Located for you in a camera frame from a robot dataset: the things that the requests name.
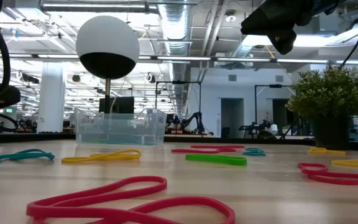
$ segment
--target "teal rubber band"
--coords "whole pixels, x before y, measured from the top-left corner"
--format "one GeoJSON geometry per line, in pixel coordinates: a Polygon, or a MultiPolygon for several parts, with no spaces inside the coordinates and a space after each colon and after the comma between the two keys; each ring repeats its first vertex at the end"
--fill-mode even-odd
{"type": "Polygon", "coordinates": [[[55,158],[55,156],[50,152],[44,152],[40,149],[27,149],[13,154],[0,155],[0,163],[3,159],[19,161],[23,159],[35,159],[40,157],[46,157],[51,160],[55,158]]]}
{"type": "Polygon", "coordinates": [[[230,164],[230,165],[235,165],[235,166],[245,166],[247,164],[246,158],[237,157],[237,156],[215,156],[215,155],[205,155],[205,154],[187,154],[186,160],[214,162],[214,163],[230,164]]]}
{"type": "Polygon", "coordinates": [[[255,147],[248,147],[246,151],[242,153],[247,156],[266,156],[265,152],[261,149],[255,147]]]}

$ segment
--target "red rubber band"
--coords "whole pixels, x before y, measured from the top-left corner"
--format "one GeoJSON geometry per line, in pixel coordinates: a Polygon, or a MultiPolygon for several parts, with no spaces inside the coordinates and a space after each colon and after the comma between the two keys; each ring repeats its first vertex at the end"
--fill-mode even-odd
{"type": "Polygon", "coordinates": [[[207,197],[168,198],[146,203],[130,210],[116,208],[79,208],[81,206],[92,205],[95,203],[153,194],[165,190],[166,188],[167,180],[162,177],[130,177],[103,187],[46,198],[29,203],[27,205],[27,215],[34,217],[33,224],[44,224],[44,220],[46,218],[101,219],[88,224],[121,224],[124,222],[136,222],[143,224],[180,224],[165,218],[148,215],[147,213],[179,205],[205,205],[216,209],[227,217],[222,224],[234,224],[236,216],[234,211],[227,205],[207,197]],[[143,189],[125,190],[122,192],[106,194],[127,184],[136,182],[158,182],[159,184],[151,187],[145,187],[143,189]]]}
{"type": "Polygon", "coordinates": [[[193,149],[244,149],[245,146],[190,146],[193,149]]]}
{"type": "Polygon", "coordinates": [[[220,152],[236,152],[233,148],[215,149],[215,150],[194,150],[194,149],[172,149],[172,153],[201,153],[201,154],[217,154],[220,152]]]}
{"type": "Polygon", "coordinates": [[[328,167],[323,164],[299,163],[298,168],[302,173],[307,174],[308,178],[318,182],[339,185],[358,185],[358,174],[328,172],[328,167]],[[320,170],[309,170],[307,167],[320,167],[320,170]],[[334,179],[330,177],[351,178],[352,180],[334,179]]]}

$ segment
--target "black and white ball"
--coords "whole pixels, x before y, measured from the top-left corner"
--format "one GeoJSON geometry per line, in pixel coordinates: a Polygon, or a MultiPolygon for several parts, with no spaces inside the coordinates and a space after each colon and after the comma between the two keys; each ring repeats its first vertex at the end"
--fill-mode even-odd
{"type": "Polygon", "coordinates": [[[78,31],[76,50],[87,71],[110,79],[129,74],[140,54],[137,34],[124,21],[112,16],[86,21],[78,31]]]}

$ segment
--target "doorway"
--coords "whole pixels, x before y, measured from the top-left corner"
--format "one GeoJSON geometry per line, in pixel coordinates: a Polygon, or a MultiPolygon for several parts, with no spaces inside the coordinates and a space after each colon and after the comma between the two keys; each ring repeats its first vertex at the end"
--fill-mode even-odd
{"type": "Polygon", "coordinates": [[[221,137],[242,138],[239,127],[244,124],[244,99],[223,98],[221,100],[221,137]]]}
{"type": "Polygon", "coordinates": [[[285,106],[288,99],[273,99],[273,123],[277,125],[278,133],[282,133],[285,126],[289,126],[294,119],[294,114],[285,106]]]}

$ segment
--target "transparent bin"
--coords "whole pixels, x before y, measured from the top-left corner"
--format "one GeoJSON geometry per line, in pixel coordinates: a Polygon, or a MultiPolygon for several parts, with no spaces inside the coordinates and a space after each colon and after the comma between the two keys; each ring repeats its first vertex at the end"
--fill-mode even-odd
{"type": "Polygon", "coordinates": [[[145,109],[136,114],[103,114],[75,109],[77,144],[162,146],[167,115],[145,109]]]}

